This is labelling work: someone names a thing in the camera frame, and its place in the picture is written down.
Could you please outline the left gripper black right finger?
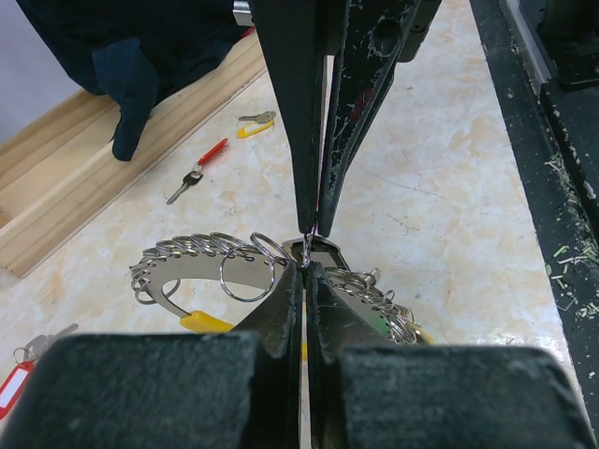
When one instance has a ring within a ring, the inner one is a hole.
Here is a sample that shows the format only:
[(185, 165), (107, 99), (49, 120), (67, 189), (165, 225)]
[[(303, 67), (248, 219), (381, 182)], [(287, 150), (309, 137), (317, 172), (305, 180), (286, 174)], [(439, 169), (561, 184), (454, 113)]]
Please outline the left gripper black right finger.
[(398, 345), (306, 271), (315, 448), (593, 448), (566, 373), (530, 346)]

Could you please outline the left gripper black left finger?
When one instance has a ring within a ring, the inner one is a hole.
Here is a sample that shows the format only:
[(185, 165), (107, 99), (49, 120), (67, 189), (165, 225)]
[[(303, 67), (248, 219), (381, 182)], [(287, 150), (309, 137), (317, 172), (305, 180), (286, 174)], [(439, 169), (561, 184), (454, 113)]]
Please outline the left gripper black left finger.
[(5, 448), (296, 448), (302, 277), (289, 263), (234, 329), (79, 334), (39, 360)]

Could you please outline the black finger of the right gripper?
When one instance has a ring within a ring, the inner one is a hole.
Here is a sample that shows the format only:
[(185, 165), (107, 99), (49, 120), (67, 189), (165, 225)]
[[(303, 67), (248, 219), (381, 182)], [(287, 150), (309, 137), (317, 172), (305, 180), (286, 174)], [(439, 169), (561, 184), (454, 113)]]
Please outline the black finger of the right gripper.
[(439, 1), (348, 1), (333, 60), (319, 186), (317, 231), (330, 235), (343, 182), (394, 80), (412, 61)]
[(255, 0), (249, 7), (289, 144), (299, 232), (323, 234), (326, 62), (341, 47), (347, 3)]

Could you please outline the large keyring with coloured tags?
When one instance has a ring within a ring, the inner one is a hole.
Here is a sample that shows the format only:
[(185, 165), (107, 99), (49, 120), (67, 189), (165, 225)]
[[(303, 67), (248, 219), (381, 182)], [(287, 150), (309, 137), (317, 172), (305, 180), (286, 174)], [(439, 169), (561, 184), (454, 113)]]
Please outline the large keyring with coloured tags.
[[(232, 299), (247, 299), (234, 293), (233, 286), (252, 287), (260, 301), (270, 296), (285, 267), (296, 261), (271, 238), (255, 232), (248, 241), (212, 232), (161, 240), (142, 253), (130, 267), (131, 287), (136, 301), (157, 304), (178, 317), (180, 325), (195, 333), (228, 332), (232, 325), (204, 311), (186, 311), (172, 297), (184, 280), (208, 280), (220, 284)], [(324, 268), (334, 293), (371, 326), (397, 344), (431, 343), (431, 337), (416, 322), (413, 312), (394, 301), (392, 290), (381, 291), (379, 268), (354, 271)]]

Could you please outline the key with black fob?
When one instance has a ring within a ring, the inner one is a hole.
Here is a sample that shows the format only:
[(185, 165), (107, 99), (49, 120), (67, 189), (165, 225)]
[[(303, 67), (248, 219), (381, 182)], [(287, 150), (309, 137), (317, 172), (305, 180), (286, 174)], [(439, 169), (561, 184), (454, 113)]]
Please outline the key with black fob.
[[(303, 260), (303, 238), (289, 239), (283, 242), (283, 249), (298, 263)], [(320, 263), (324, 268), (342, 268), (349, 270), (341, 249), (331, 241), (314, 236), (311, 244), (310, 260)]]

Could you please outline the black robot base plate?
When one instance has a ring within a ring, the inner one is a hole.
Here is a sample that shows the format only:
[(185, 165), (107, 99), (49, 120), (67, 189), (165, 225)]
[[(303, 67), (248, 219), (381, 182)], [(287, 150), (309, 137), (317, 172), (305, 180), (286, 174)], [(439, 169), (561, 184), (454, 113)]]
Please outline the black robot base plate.
[(598, 130), (593, 100), (536, 86), (505, 1), (471, 4), (593, 430), (598, 428)]

